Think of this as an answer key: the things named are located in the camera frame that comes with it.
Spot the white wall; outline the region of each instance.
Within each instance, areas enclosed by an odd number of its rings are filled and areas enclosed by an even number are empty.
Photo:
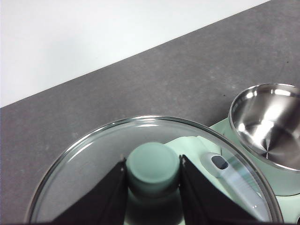
[[[2,0],[1,107],[266,0]]]

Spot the stainless steel bowl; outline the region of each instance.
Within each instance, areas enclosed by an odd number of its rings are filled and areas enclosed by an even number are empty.
[[[234,99],[229,122],[252,155],[300,174],[300,89],[287,84],[250,87]],[[300,177],[298,180],[293,194],[300,193]]]

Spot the gray countertop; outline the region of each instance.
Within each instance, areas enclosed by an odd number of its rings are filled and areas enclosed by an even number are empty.
[[[1,221],[25,221],[60,154],[113,120],[212,125],[259,83],[300,87],[300,1],[273,0],[1,108]]]

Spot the mint green knob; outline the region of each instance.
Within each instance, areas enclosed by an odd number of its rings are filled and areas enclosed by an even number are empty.
[[[149,142],[134,149],[127,161],[130,190],[139,196],[160,198],[178,185],[179,158],[168,146]]]

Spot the glass lid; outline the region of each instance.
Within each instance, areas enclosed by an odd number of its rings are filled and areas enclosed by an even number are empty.
[[[141,116],[98,128],[69,147],[40,183],[29,209],[29,222],[53,221],[93,189],[117,162],[123,158],[128,162],[133,150],[148,143],[166,146],[177,158],[185,155],[211,184],[254,218],[283,221],[265,177],[222,135],[188,120]],[[184,219],[176,223],[184,224]],[[131,224],[126,217],[125,224]]]

